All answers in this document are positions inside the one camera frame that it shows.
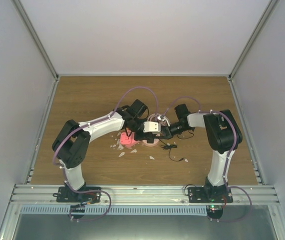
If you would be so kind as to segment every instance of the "white backdrop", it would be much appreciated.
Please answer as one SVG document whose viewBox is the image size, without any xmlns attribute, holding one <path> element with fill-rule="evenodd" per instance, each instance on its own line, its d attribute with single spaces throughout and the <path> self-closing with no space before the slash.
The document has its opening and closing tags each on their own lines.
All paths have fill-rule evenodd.
<svg viewBox="0 0 285 240">
<path fill-rule="evenodd" d="M 0 0 L 0 227 L 30 167 L 54 78 L 11 1 Z"/>
<path fill-rule="evenodd" d="M 269 0 L 21 0 L 58 74 L 227 75 Z"/>
<path fill-rule="evenodd" d="M 262 29 L 234 78 L 266 184 L 285 213 L 285 0 Z"/>
</svg>

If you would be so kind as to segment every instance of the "wooden table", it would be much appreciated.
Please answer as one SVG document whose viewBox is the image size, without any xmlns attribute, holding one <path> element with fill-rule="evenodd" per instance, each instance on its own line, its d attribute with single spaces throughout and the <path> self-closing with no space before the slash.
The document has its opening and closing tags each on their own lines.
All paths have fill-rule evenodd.
<svg viewBox="0 0 285 240">
<path fill-rule="evenodd" d="M 151 88 L 159 100 L 159 112 L 164 113 L 169 104 L 180 96 L 192 96 L 202 103 L 203 110 L 230 109 L 238 125 L 240 120 L 230 86 L 225 77 L 181 77 L 181 76 L 79 76 L 62 77 L 47 122 L 38 158 L 32 176 L 32 184 L 63 184 L 62 171 L 52 165 L 52 143 L 67 120 L 89 121 L 101 117 L 115 108 L 122 95 L 130 88 Z M 130 92 L 121 105 L 130 105 L 140 99 L 155 111 L 155 99 L 145 89 Z M 198 105 L 190 99 L 181 99 L 175 105 L 186 103 L 191 112 Z M 177 117 L 172 108 L 167 116 L 172 122 Z M 168 140 L 178 148 L 171 151 L 174 159 L 187 158 L 188 162 L 174 162 L 168 151 L 159 145 L 147 147 L 142 144 L 132 149 L 118 150 L 111 147 L 119 139 L 117 132 L 93 141 L 82 163 L 83 177 L 87 184 L 109 185 L 202 185 L 212 159 L 206 130 L 196 129 L 194 137 Z M 239 145 L 229 169 L 232 185 L 256 185 L 256 177 L 246 140 Z"/>
</svg>

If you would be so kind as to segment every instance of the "metal grate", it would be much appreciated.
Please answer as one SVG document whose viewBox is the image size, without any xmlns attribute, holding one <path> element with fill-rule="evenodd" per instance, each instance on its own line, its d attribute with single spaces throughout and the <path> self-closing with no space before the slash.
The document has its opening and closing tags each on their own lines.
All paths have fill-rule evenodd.
<svg viewBox="0 0 285 240">
<path fill-rule="evenodd" d="M 88 205 L 85 208 L 85 215 L 100 215 L 107 210 L 108 206 Z M 21 214 L 68 214 L 70 205 L 35 205 L 28 204 L 21 208 Z M 205 206 L 123 206 L 114 205 L 109 215 L 197 215 L 206 216 Z"/>
</svg>

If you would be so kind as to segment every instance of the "red object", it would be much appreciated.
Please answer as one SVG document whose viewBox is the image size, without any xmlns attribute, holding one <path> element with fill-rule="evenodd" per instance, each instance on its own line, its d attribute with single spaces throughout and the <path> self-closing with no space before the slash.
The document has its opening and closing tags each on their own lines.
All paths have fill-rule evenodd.
<svg viewBox="0 0 285 240">
<path fill-rule="evenodd" d="M 134 146 L 135 144 L 139 143 L 139 141 L 135 141 L 134 136 L 135 133 L 134 132 L 130 132 L 129 130 L 127 130 L 128 135 L 125 132 L 122 132 L 120 135 L 120 144 L 124 145 L 126 148 L 131 148 L 132 146 Z"/>
</svg>

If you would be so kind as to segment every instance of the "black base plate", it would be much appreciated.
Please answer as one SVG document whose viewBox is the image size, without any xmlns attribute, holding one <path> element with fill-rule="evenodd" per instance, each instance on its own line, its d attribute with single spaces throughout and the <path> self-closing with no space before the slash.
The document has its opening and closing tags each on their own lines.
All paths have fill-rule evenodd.
<svg viewBox="0 0 285 240">
<path fill-rule="evenodd" d="M 205 192 L 205 188 L 204 187 L 188 187 L 188 198 L 189 198 L 189 202 L 192 204 L 199 204 L 199 203 L 224 203 L 224 198 L 223 196 L 226 198 L 227 203 L 232 203 L 233 200 L 233 196 L 228 196 L 229 193 L 232 193 L 232 191 L 229 189 L 229 192 L 225 192 L 223 195 L 214 197 L 212 199 L 208 199 L 206 192 Z"/>
<path fill-rule="evenodd" d="M 98 186 L 86 186 L 82 187 L 81 191 L 90 191 L 90 190 L 101 190 L 101 187 Z M 68 186 L 61 186 L 58 188 L 58 193 L 53 194 L 56 197 L 57 203 L 83 203 L 91 200 L 91 204 L 99 203 L 101 199 L 101 194 L 99 193 L 75 193 L 70 190 Z"/>
</svg>

